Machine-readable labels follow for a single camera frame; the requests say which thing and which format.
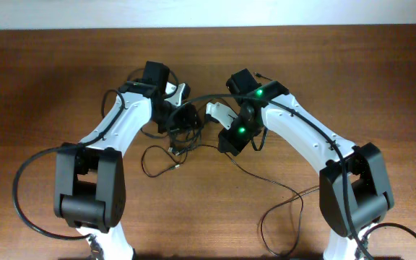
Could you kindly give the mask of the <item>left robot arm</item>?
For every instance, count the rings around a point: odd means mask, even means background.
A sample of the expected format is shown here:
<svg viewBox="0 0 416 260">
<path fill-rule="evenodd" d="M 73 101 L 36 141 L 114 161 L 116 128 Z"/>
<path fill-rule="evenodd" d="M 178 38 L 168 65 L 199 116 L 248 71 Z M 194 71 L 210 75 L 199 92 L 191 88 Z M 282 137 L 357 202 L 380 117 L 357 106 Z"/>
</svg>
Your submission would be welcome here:
<svg viewBox="0 0 416 260">
<path fill-rule="evenodd" d="M 123 157 L 149 121 L 160 133 L 199 124 L 194 107 L 182 108 L 190 95 L 186 83 L 169 82 L 172 71 L 148 61 L 142 77 L 126 80 L 115 104 L 78 144 L 64 143 L 56 153 L 55 216 L 85 239 L 94 259 L 134 259 L 121 218 L 126 203 Z"/>
</svg>

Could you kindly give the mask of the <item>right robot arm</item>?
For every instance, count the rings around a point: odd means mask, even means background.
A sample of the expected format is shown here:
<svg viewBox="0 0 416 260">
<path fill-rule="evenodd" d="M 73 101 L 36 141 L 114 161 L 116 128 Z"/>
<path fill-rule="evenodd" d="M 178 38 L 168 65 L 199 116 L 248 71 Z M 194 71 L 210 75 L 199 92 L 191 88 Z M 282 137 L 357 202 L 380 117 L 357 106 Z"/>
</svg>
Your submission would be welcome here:
<svg viewBox="0 0 416 260">
<path fill-rule="evenodd" d="M 258 83 L 243 69 L 226 81 L 240 113 L 220 112 L 218 150 L 238 155 L 262 129 L 301 154 L 319 177 L 319 207 L 331 228 L 324 259 L 364 259 L 368 230 L 394 206 L 384 157 L 377 146 L 357 146 L 316 120 L 277 81 Z"/>
</svg>

